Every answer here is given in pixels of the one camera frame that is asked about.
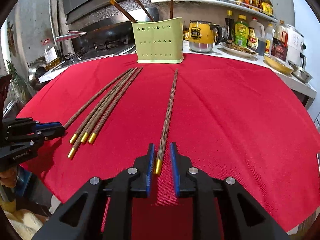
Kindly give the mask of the cooking oil bottle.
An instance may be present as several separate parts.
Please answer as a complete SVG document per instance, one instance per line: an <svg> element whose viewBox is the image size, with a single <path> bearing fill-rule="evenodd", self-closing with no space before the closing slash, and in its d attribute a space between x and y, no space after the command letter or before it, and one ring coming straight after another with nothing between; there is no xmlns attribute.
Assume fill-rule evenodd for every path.
<svg viewBox="0 0 320 240"><path fill-rule="evenodd" d="M44 58L47 65L46 70L56 67L61 62L55 47L48 46L44 50Z"/></svg>

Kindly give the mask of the red table cloth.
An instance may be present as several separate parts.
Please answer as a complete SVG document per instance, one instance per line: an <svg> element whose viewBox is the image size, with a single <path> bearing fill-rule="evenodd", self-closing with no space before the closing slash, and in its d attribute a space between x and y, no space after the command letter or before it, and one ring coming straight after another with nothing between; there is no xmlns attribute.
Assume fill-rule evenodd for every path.
<svg viewBox="0 0 320 240"><path fill-rule="evenodd" d="M192 199L177 199L170 142L211 177L235 178L285 230L319 207L319 132L291 89L270 69L203 54L180 64L138 64L136 55L70 66L43 87L18 117L65 124L119 74L143 66L107 119L93 145L73 160L69 143L100 96L60 140L45 143L22 166L61 202L86 181L107 179L159 147L174 72L178 69L167 148L151 196L133 199L131 239L192 239Z"/></svg>

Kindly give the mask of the black wok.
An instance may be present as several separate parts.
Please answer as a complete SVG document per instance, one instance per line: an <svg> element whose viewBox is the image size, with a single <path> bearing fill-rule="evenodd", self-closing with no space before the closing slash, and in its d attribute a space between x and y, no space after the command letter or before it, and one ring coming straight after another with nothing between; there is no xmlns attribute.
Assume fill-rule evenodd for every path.
<svg viewBox="0 0 320 240"><path fill-rule="evenodd" d="M132 24L130 21L115 24L100 24L99 22L80 29L86 35L72 39L75 51L84 49L89 51L95 47L103 46L104 49L134 42Z"/></svg>

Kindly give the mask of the green plastic utensil holder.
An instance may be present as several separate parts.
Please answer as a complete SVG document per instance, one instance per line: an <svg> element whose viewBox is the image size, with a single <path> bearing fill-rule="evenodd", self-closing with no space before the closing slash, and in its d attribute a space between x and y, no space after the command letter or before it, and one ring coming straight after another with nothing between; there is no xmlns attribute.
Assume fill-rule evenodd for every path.
<svg viewBox="0 0 320 240"><path fill-rule="evenodd" d="M132 29L138 63L183 61L183 18L132 23Z"/></svg>

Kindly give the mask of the yellow bowl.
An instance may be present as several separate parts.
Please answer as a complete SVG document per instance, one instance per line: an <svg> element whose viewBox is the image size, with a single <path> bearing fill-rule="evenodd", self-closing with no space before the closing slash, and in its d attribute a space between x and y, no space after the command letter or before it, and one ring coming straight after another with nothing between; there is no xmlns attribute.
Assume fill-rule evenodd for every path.
<svg viewBox="0 0 320 240"><path fill-rule="evenodd" d="M270 55L270 54L264 54L264 61L273 69L277 70L278 72L281 72L285 75L290 75L293 73L293 68L287 64L285 61Z"/></svg>

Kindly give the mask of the steel bowl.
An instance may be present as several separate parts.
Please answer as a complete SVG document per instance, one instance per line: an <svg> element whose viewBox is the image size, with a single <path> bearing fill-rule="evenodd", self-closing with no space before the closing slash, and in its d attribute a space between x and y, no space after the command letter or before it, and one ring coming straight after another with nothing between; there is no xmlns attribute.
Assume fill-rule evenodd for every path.
<svg viewBox="0 0 320 240"><path fill-rule="evenodd" d="M291 61L289 61L289 65L293 68L292 75L295 76L302 83L308 83L313 79L313 77L302 67L294 64Z"/></svg>

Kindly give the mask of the plate with food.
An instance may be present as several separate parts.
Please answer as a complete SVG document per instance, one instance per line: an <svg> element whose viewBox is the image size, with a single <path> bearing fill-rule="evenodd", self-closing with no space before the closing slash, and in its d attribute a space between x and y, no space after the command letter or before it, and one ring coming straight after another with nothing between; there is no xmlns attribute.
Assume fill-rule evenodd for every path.
<svg viewBox="0 0 320 240"><path fill-rule="evenodd" d="M254 57L254 56L258 55L257 52L252 51L248 48L236 45L232 41L223 42L223 43L220 43L220 45L224 50L226 50L236 56L242 56L242 57L248 58L248 57Z"/></svg>

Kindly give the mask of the red label box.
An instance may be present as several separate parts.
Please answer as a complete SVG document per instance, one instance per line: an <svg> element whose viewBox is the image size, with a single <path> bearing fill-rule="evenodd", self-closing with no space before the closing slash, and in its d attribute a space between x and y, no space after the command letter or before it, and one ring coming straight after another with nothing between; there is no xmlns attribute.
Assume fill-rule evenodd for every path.
<svg viewBox="0 0 320 240"><path fill-rule="evenodd" d="M275 56L278 59L286 61L287 57L287 47L277 38L273 38L271 55Z"/></svg>

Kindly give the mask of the white rice cooker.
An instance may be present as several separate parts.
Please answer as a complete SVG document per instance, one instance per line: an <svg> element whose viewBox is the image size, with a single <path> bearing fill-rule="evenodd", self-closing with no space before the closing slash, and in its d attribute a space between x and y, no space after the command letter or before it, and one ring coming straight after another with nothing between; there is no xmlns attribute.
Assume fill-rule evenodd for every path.
<svg viewBox="0 0 320 240"><path fill-rule="evenodd" d="M285 27L288 33L286 60L305 69L306 56L304 55L304 50L306 45L304 36L290 24L285 24Z"/></svg>

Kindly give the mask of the yellow steel mug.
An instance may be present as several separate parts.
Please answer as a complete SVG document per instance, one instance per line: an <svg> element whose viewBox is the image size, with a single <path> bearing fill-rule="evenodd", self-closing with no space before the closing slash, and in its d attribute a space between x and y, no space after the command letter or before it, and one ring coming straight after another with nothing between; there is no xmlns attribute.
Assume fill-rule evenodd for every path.
<svg viewBox="0 0 320 240"><path fill-rule="evenodd" d="M191 21L189 48L197 53L210 53L222 41L222 28L208 21Z"/></svg>

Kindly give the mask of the green label bottle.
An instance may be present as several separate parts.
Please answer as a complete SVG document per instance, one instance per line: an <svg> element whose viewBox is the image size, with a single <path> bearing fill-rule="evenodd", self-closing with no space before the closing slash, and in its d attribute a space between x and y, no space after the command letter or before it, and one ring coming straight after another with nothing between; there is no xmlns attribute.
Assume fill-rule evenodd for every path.
<svg viewBox="0 0 320 240"><path fill-rule="evenodd" d="M249 25L245 15L239 15L234 25L234 42L236 45L246 48L249 36Z"/></svg>

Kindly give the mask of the white jug dark sauce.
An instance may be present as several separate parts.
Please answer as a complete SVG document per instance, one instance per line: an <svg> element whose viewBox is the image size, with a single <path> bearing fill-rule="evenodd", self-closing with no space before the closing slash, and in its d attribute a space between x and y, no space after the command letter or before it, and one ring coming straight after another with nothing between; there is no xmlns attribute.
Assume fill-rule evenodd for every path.
<svg viewBox="0 0 320 240"><path fill-rule="evenodd" d="M265 29L264 26L258 22L256 17L253 17L249 23L247 46L259 55L263 55L265 53Z"/></svg>

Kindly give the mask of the dark soy sauce bottle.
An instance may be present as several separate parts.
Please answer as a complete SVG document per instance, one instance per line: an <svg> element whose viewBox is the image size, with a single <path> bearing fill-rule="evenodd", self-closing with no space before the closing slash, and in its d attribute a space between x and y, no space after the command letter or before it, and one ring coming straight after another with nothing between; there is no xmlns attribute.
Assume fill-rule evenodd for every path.
<svg viewBox="0 0 320 240"><path fill-rule="evenodd" d="M226 29L228 33L228 40L234 41L234 19L233 19L233 12L231 10L227 10L225 24L226 24Z"/></svg>

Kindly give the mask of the brown sauce bottle on shelf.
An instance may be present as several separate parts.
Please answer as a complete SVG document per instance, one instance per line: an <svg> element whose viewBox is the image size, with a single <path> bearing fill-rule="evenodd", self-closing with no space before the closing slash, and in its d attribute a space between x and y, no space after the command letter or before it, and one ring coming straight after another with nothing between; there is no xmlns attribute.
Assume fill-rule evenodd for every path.
<svg viewBox="0 0 320 240"><path fill-rule="evenodd" d="M261 0L261 8L263 13L269 16L273 15L273 5L270 0Z"/></svg>

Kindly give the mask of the wall shelf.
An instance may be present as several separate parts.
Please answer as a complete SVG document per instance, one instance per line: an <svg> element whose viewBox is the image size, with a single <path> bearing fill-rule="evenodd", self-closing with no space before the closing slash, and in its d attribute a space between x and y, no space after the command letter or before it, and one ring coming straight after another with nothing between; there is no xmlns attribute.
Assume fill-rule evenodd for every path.
<svg viewBox="0 0 320 240"><path fill-rule="evenodd" d="M245 3L238 4L236 3L236 1L233 1L233 0L174 0L174 2L175 3L185 2L185 3L196 3L196 4L203 3L203 4L216 5L220 7L226 7L226 8L247 12L257 17L264 18L269 22L274 22L274 23L279 22L279 20L274 15L265 14L261 9L254 10L254 7L250 7Z"/></svg>

